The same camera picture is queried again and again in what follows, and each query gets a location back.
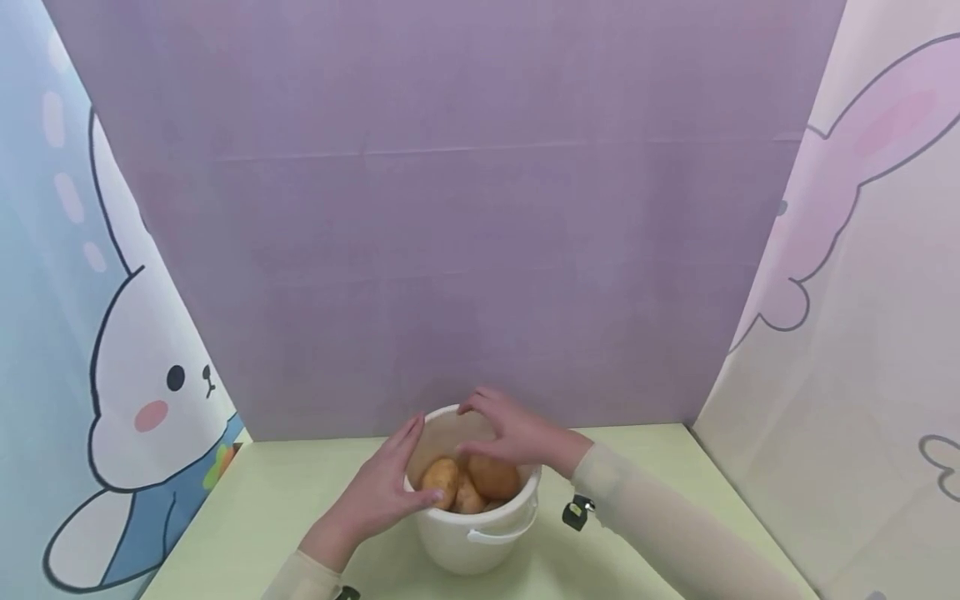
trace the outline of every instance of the hand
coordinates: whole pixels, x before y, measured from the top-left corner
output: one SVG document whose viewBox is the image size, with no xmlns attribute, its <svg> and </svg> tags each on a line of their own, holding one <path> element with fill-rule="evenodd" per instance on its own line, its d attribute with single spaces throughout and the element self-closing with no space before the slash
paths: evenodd
<svg viewBox="0 0 960 600">
<path fill-rule="evenodd" d="M 457 414 L 471 411 L 487 418 L 496 440 L 465 442 L 458 452 L 482 454 L 515 465 L 547 465 L 570 479 L 593 446 L 588 438 L 531 413 L 497 390 L 477 388 Z"/>
<path fill-rule="evenodd" d="M 403 489 L 407 463 L 421 433 L 423 414 L 408 420 L 384 442 L 360 467 L 330 510 L 313 524 L 300 543 L 300 550 L 341 573 L 362 541 L 440 500 L 444 494 L 440 490 Z"/>
</svg>

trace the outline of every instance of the sleeve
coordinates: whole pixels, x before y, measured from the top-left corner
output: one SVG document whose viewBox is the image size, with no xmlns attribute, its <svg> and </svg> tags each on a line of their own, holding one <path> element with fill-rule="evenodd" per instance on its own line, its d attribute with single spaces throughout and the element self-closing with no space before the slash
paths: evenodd
<svg viewBox="0 0 960 600">
<path fill-rule="evenodd" d="M 299 550 L 280 568 L 261 600 L 335 600 L 340 575 Z"/>
<path fill-rule="evenodd" d="M 746 541 L 680 493 L 601 444 L 573 474 L 614 531 L 686 600 L 800 600 L 797 588 Z"/>
</svg>

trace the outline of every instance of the pink cheek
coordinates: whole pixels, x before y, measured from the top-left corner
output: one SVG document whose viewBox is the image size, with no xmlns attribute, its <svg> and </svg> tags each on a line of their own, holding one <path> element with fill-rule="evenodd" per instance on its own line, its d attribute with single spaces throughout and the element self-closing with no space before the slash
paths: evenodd
<svg viewBox="0 0 960 600">
<path fill-rule="evenodd" d="M 133 418 L 133 427 L 140 433 L 156 429 L 167 418 L 168 410 L 167 403 L 163 400 L 154 400 L 145 404 Z"/>
</svg>

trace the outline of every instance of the purple backdrop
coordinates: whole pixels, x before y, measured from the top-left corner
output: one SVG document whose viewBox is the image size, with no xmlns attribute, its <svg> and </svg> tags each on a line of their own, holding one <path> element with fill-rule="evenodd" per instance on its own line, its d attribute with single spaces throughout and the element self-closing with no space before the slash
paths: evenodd
<svg viewBox="0 0 960 600">
<path fill-rule="evenodd" d="M 843 0 L 47 0 L 257 439 L 689 421 Z"/>
</svg>

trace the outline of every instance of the bunny ear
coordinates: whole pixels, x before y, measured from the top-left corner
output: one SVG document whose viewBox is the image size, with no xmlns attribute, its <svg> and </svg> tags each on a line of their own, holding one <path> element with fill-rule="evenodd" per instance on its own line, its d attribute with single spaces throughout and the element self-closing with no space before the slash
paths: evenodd
<svg viewBox="0 0 960 600">
<path fill-rule="evenodd" d="M 130 275 L 157 260 L 156 246 L 143 225 L 140 209 L 120 172 L 107 135 L 93 109 L 90 110 L 89 136 L 93 182 L 107 222 L 107 231 L 120 262 L 127 275 Z"/>
<path fill-rule="evenodd" d="M 900 168 L 960 120 L 960 34 L 897 60 L 844 110 L 830 137 L 849 148 L 864 181 Z"/>
<path fill-rule="evenodd" d="M 938 435 L 926 435 L 920 440 L 920 453 L 933 466 L 960 469 L 960 444 Z"/>
</svg>

